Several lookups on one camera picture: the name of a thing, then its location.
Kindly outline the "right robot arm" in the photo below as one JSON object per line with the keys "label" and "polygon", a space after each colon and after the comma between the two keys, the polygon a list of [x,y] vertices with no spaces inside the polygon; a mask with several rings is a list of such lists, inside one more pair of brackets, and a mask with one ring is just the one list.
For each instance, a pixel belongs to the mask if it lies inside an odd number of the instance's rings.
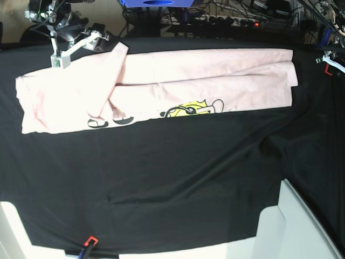
{"label": "right robot arm", "polygon": [[24,16],[35,23],[33,31],[45,27],[53,47],[51,66],[65,69],[71,64],[71,55],[80,48],[101,51],[101,45],[110,39],[105,25],[95,23],[87,27],[88,18],[72,10],[72,4],[91,4],[93,1],[29,1]]}

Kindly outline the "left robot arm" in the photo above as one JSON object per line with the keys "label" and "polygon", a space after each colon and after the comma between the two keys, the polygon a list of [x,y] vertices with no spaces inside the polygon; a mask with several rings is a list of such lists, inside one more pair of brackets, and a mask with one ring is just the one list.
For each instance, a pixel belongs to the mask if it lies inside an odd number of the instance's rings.
{"label": "left robot arm", "polygon": [[332,67],[344,73],[344,1],[300,1],[319,23],[315,48],[323,55],[316,62],[325,63],[325,73]]}

